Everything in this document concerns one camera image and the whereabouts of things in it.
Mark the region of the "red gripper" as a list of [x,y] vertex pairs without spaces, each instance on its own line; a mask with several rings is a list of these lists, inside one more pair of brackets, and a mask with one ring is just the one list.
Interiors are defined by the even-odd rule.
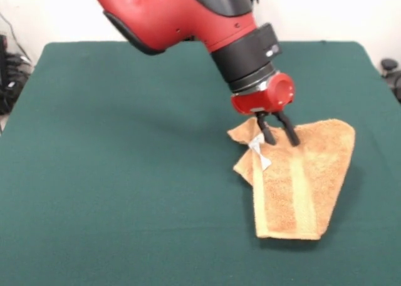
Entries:
[[251,90],[243,91],[231,96],[234,109],[244,115],[255,114],[256,121],[264,142],[275,145],[276,140],[267,125],[265,118],[273,113],[282,124],[289,142],[292,146],[298,146],[300,140],[291,120],[284,114],[283,110],[287,104],[293,102],[295,97],[295,85],[293,79],[285,73],[277,73],[253,87]]

